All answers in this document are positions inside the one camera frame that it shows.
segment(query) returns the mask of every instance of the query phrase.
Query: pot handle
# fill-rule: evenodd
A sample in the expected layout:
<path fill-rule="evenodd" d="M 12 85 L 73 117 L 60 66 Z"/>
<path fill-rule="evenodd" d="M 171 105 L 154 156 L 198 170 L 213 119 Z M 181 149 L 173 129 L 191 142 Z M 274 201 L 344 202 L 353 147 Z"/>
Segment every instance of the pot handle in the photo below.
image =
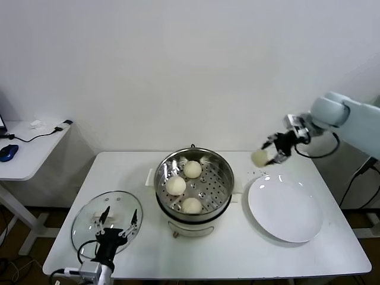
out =
<path fill-rule="evenodd" d="M 231 203 L 239 203 L 241 201 L 241 194 L 232 194 Z"/>
<path fill-rule="evenodd" d="M 232 194 L 243 194 L 243 193 L 244 193 L 244 189 L 243 189 L 242 181 L 240 180 L 240 178 L 235 177 Z"/>
<path fill-rule="evenodd" d="M 148 177 L 147 177 L 147 180 L 145 181 L 145 186 L 154 187 L 153 176 L 154 176 L 154 169 L 151 168 L 151 169 L 149 169 Z"/>

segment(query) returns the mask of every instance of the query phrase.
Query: white wall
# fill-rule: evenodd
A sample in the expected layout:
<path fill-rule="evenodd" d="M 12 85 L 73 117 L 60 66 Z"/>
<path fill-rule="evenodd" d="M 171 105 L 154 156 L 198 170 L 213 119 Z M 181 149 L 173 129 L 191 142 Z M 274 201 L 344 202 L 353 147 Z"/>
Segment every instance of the white wall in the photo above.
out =
<path fill-rule="evenodd" d="M 1 113 L 75 121 L 60 172 L 45 167 L 11 187 L 26 204 L 68 205 L 101 150 L 252 150 L 328 90 L 369 101 L 380 91 L 379 9 L 375 0 L 0 0 Z"/>

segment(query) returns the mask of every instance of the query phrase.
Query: glass lid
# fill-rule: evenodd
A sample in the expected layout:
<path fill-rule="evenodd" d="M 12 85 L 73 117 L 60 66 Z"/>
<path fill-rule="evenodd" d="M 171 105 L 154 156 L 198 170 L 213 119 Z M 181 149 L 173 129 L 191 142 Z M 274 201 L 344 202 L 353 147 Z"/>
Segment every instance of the glass lid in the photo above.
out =
<path fill-rule="evenodd" d="M 99 247 L 96 235 L 105 228 L 121 229 L 128 237 L 126 244 L 119 246 L 116 253 L 125 249 L 136 237 L 143 220 L 143 208 L 135 196 L 124 191 L 103 193 L 88 202 L 77 214 L 71 227 L 71 241 L 75 250 L 84 245 L 80 254 L 94 258 Z"/>

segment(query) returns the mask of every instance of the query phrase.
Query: white plate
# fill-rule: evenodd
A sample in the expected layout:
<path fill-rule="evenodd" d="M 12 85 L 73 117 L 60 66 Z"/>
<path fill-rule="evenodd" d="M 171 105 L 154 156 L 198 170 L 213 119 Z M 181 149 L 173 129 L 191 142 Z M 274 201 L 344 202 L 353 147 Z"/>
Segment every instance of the white plate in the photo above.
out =
<path fill-rule="evenodd" d="M 256 221 L 287 242 L 307 242 L 321 230 L 322 211 L 307 185 L 284 175 L 266 175 L 249 189 L 249 208 Z"/>

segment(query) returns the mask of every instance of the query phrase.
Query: perforated steamer tray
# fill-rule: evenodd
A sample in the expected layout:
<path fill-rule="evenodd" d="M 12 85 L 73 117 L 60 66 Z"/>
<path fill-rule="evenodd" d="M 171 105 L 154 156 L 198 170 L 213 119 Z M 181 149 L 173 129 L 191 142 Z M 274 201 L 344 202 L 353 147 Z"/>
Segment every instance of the perforated steamer tray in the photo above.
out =
<path fill-rule="evenodd" d="M 202 173 L 198 178 L 190 179 L 183 173 L 184 166 L 190 160 L 195 160 L 202 166 Z M 176 175 L 186 182 L 186 191 L 181 196 L 172 196 L 166 191 L 167 181 Z M 224 158 L 213 151 L 195 147 L 171 154 L 161 162 L 154 176 L 156 194 L 163 205 L 185 215 L 181 211 L 183 201 L 190 197 L 196 198 L 202 203 L 202 211 L 196 215 L 205 215 L 205 219 L 214 211 L 218 213 L 230 201 L 233 184 L 232 169 Z"/>

